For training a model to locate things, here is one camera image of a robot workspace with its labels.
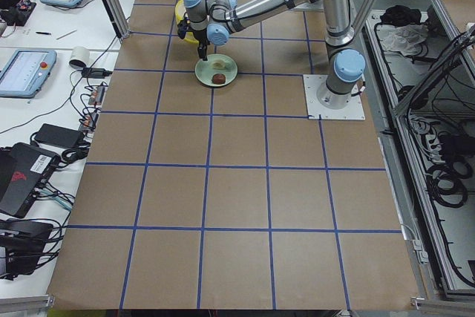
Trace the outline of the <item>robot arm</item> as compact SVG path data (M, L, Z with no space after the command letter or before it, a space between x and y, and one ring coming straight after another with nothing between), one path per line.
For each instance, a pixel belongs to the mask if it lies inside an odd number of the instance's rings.
M184 39L187 33L192 33L198 56L206 61L209 45L222 46L233 33L319 1L323 2L327 46L347 46L356 35L350 0L250 0L243 4L238 4L238 0L183 0L185 10L183 19L177 23L177 35Z

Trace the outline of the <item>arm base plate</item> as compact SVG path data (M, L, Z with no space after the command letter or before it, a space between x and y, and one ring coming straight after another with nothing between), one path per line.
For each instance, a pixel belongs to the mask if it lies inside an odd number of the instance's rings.
M298 11L313 11L313 12L323 12L324 11L324 4L323 1L316 1L314 3L304 2L294 8L294 10Z
M364 109L355 83L349 94L334 94L327 87L327 75L304 74L307 116L310 120L364 121Z

